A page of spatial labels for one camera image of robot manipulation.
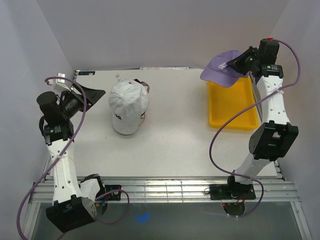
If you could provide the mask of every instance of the metal frame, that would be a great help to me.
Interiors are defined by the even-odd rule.
[[[276,161],[276,178],[262,178],[261,182],[265,188],[263,202],[290,202],[294,213],[300,234],[303,240],[311,240],[303,210],[301,208],[300,198],[295,184],[292,181],[283,179],[279,164]],[[45,168],[48,169],[50,158],[47,157]],[[204,191],[210,184],[225,184],[227,177],[207,177],[207,178],[121,178],[121,177],[101,177],[106,185],[122,185],[122,189],[127,191],[131,203],[221,203],[222,200],[210,200],[210,196]],[[255,200],[248,202],[257,202],[261,196],[261,187],[254,183],[256,194]],[[50,174],[45,181],[42,181],[29,199],[29,206],[25,219],[24,234],[29,239],[32,237],[40,204],[52,203],[54,194],[54,180]],[[126,203],[127,199],[123,197],[117,204]]]
[[[302,239],[312,240],[312,236],[309,231],[304,212],[302,211],[302,208],[301,208],[301,202],[292,201],[291,206],[292,206],[293,214],[295,216],[296,223],[298,224]]]

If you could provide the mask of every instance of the white tabletop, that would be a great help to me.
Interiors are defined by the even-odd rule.
[[[106,94],[87,112],[75,138],[78,176],[98,173],[104,177],[219,177],[225,173],[209,159],[209,145],[217,131],[208,124],[207,83],[202,70],[110,70],[80,75],[81,85]],[[139,79],[150,85],[146,120],[132,135],[121,135],[112,125],[109,92],[118,79]],[[78,112],[71,121],[76,128]],[[213,157],[229,171],[240,166],[249,153],[253,131],[224,130],[218,136]],[[273,163],[260,177],[277,175]]]

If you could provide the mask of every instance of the yellow tray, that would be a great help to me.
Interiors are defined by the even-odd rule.
[[[209,125],[220,128],[226,121],[241,110],[255,103],[250,77],[241,77],[231,87],[222,87],[213,82],[208,83]],[[244,112],[225,128],[252,130],[259,126],[255,107]]]

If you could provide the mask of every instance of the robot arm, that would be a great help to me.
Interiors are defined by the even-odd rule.
[[[236,199],[243,195],[246,195],[246,199],[255,199],[252,179],[270,162],[283,158],[299,133],[298,127],[292,126],[287,117],[283,92],[278,90],[284,77],[282,67],[275,64],[278,50],[278,41],[263,39],[259,48],[250,46],[243,54],[227,63],[243,75],[251,72],[261,99],[274,91],[277,93],[262,102],[262,125],[250,137],[250,153],[234,171],[250,176],[251,179],[231,175],[227,185],[212,185],[211,199]]]
[[[52,91],[44,92],[38,96],[37,103],[43,112],[39,128],[53,162],[74,134],[70,118],[78,111],[83,111],[84,99],[74,92],[72,86],[66,86],[64,80],[54,80],[52,85],[55,90],[62,91],[60,97]],[[82,88],[86,94],[87,110],[106,93],[103,90]],[[78,184],[74,148],[75,143],[72,142],[52,169],[53,206],[46,209],[47,218],[63,233],[94,222],[97,219],[95,198],[105,193],[98,174],[87,176]]]

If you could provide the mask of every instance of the cap brim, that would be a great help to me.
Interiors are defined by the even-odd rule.
[[[140,117],[132,121],[122,121],[118,119],[115,114],[112,114],[112,124],[117,132],[130,135],[137,131],[140,124]]]
[[[223,74],[221,72],[212,70],[208,66],[206,66],[205,69],[202,71],[200,78],[202,80],[210,81],[215,84],[218,84],[224,88],[231,87],[239,79],[239,77],[229,76],[229,75]]]

